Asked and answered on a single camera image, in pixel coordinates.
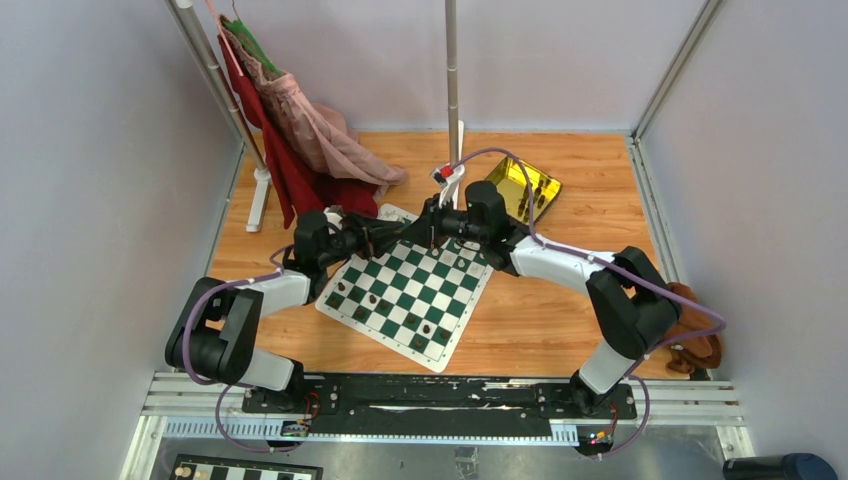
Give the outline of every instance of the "gray wall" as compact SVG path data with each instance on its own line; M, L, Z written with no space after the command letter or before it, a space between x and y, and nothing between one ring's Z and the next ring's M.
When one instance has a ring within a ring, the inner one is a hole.
M0 19L0 470L117 478L240 147L161 2L36 3Z
M461 0L460 118L476 130L629 129L702 1ZM230 4L216 0L232 16ZM444 0L236 9L312 101L358 128L446 128Z
M759 453L848 475L848 3L731 1L645 145L685 279L729 318Z

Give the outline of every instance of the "floor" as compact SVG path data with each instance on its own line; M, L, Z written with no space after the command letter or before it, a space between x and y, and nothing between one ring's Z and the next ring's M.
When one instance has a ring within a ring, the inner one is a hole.
M361 143L387 163L409 172L384 201L419 213L437 192L429 178L447 160L448 138L433 132L362 133ZM564 184L564 192L538 224L542 235L592 250L619 251L633 245L656 259L623 137L599 134L467 133L465 152L504 147ZM502 158L481 156L467 164L467 178L482 179ZM282 213L270 195L260 233L247 233L253 197L253 162L244 162L210 275L222 279L267 273L268 255L291 243ZM589 300L537 279L495 272L483 292L445 374L570 376L601 339ZM313 305L263 319L259 347L299 360L307 370L428 373L365 335L329 318ZM668 372L666 351L655 353L637 373Z

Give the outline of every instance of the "pink cloth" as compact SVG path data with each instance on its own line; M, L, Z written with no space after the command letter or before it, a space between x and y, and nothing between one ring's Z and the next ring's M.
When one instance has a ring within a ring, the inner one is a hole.
M341 114L310 103L294 75L271 72L242 47L235 35L223 31L271 121L313 170L381 186L399 185L406 180L406 170L386 165L356 141L358 135L348 131Z

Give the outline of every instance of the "gold box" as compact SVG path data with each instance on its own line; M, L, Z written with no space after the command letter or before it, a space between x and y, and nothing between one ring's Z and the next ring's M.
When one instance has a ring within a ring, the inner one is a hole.
M527 169L530 183L533 186L533 220L537 222L559 196L562 191L562 182L530 165L524 159L521 161L524 168ZM494 183L498 193L504 197L506 212L512 218L525 224L530 221L528 205L530 197L527 194L527 180L515 161L509 157L504 157L498 166L486 176L486 180Z

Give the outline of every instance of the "brown bag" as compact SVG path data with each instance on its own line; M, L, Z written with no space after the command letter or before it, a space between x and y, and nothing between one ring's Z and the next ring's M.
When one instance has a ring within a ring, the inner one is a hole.
M683 298L698 301L695 292L682 283L671 282L668 284L672 292ZM713 324L709 317L703 313L683 306L683 313L663 339L682 335L684 333L698 332L712 328ZM677 344L669 345L672 360L666 365L669 370L680 373L692 373L696 368L716 368L721 364L721 355L724 344L721 335L709 335L706 337L689 338Z

